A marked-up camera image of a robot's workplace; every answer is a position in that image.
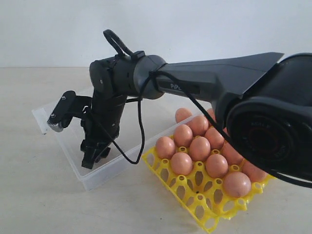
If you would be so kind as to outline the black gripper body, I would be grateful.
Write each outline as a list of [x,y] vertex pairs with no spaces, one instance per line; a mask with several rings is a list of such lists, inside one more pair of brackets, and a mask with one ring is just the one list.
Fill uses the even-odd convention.
[[87,109],[81,126],[85,132],[82,147],[99,149],[96,162],[106,158],[110,152],[110,145],[119,136],[120,119],[127,100],[126,95],[105,97],[103,93],[94,90],[91,107]]

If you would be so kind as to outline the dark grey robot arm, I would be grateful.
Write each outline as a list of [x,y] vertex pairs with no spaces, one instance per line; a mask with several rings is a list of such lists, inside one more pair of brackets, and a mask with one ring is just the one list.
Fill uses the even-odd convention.
[[166,63],[140,51],[90,64],[94,88],[84,106],[82,149],[96,156],[119,134],[128,96],[164,93],[211,103],[218,129],[267,173],[294,185],[312,185],[312,56],[268,52],[238,58]]

